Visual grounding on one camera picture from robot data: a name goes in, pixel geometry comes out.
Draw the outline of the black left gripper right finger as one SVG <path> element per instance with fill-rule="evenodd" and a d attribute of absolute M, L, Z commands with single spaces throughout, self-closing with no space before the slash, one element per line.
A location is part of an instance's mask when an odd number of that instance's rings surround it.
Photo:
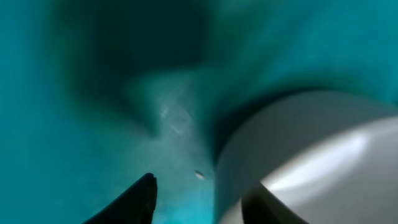
<path fill-rule="evenodd" d="M 244 224 L 308 224 L 261 183 L 241 203 Z"/>

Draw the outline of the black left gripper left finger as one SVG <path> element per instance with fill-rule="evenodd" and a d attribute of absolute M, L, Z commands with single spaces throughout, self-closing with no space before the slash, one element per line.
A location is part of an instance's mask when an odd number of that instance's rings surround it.
<path fill-rule="evenodd" d="M 151 224 L 156 201 L 157 179 L 146 173 L 83 224 Z"/>

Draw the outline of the bowl of rice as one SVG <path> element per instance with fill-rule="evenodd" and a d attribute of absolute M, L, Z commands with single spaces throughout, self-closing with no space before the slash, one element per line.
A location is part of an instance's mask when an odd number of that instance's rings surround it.
<path fill-rule="evenodd" d="M 242 223 L 259 183 L 307 223 L 396 223 L 397 107 L 337 91 L 263 107 L 218 157 L 215 223 Z"/>

